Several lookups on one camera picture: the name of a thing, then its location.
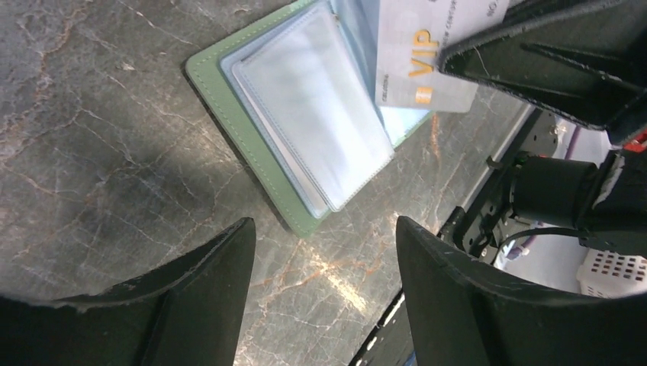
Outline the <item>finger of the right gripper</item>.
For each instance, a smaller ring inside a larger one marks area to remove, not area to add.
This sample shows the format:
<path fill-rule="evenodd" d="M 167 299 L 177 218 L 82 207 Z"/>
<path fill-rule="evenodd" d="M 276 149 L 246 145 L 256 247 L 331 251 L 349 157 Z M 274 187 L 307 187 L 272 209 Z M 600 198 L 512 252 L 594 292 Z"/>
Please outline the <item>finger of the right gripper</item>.
<path fill-rule="evenodd" d="M 644 130 L 646 3 L 525 1 L 439 68 L 591 130 Z"/>

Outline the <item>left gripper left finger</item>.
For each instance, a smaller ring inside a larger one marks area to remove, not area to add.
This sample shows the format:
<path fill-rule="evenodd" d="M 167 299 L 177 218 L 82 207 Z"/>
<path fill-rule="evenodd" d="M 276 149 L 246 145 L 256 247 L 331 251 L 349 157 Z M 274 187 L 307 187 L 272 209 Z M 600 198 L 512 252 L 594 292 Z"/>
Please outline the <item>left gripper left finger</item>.
<path fill-rule="evenodd" d="M 244 217 L 100 294 L 1 297 L 3 365 L 231 365 L 256 251 Z"/>

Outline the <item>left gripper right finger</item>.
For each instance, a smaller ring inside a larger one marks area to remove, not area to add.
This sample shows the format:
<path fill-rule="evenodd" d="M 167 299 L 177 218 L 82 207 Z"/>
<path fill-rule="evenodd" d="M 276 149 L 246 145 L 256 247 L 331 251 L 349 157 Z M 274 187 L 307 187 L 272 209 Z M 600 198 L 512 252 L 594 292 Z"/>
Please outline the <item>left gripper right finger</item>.
<path fill-rule="evenodd" d="M 560 291 L 443 242 L 409 217 L 396 247 L 420 365 L 644 365 L 646 297 Z"/>

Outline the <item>silver VIP card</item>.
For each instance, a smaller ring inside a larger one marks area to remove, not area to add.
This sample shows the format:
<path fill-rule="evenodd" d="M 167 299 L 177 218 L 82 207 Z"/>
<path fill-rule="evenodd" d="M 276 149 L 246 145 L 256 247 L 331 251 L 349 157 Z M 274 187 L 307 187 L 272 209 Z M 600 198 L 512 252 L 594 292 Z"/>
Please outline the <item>silver VIP card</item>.
<path fill-rule="evenodd" d="M 379 5 L 375 101 L 381 107 L 465 113 L 478 86 L 443 75 L 448 46 L 502 22 L 497 0 L 387 0 Z"/>

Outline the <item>green card holder wallet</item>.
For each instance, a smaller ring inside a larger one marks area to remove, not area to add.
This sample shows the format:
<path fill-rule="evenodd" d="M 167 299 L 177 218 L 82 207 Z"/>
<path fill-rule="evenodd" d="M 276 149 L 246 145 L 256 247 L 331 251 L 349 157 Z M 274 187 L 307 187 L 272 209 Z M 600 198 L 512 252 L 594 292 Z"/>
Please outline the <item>green card holder wallet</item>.
<path fill-rule="evenodd" d="M 375 101 L 377 1 L 297 1 L 187 59 L 288 227 L 311 235 L 431 113 Z"/>

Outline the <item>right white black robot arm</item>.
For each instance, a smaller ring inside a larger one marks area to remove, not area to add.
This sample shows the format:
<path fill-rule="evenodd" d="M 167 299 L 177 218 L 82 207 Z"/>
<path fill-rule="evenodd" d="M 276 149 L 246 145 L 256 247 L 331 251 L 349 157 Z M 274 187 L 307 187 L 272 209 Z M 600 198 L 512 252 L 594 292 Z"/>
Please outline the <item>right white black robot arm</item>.
<path fill-rule="evenodd" d="M 518 136 L 468 208 L 456 207 L 439 237 L 474 257 L 520 237 L 558 235 L 585 247 L 646 254 L 646 154 L 625 145 L 646 129 L 646 3 L 525 1 L 504 21 L 444 50 L 442 73 L 533 106 Z M 607 135 L 600 165 L 524 149 L 553 115 Z M 542 226 L 501 236 L 509 219 Z"/>

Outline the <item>white perforated basket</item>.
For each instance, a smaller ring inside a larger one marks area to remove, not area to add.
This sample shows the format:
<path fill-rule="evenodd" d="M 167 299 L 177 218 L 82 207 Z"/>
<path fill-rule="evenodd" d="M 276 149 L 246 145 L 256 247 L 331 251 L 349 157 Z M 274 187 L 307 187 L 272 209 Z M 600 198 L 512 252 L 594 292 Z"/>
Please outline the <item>white perforated basket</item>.
<path fill-rule="evenodd" d="M 581 293 L 618 298 L 646 292 L 646 259 L 639 255 L 589 249 L 576 278 Z"/>

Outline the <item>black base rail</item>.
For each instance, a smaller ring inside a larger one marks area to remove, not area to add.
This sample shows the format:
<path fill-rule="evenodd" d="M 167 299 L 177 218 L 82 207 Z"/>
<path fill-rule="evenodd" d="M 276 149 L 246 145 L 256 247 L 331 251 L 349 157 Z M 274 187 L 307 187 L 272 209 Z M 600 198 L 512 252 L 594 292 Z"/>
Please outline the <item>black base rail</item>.
<path fill-rule="evenodd" d="M 396 246 L 403 287 L 356 353 L 354 365 L 505 364 L 501 335 L 487 299 L 471 278 L 492 274 L 500 245 L 518 230 L 511 187 L 520 165 L 550 157 L 558 147 L 557 119 L 527 111 L 488 176 L 443 226 L 428 232 L 398 219 Z"/>

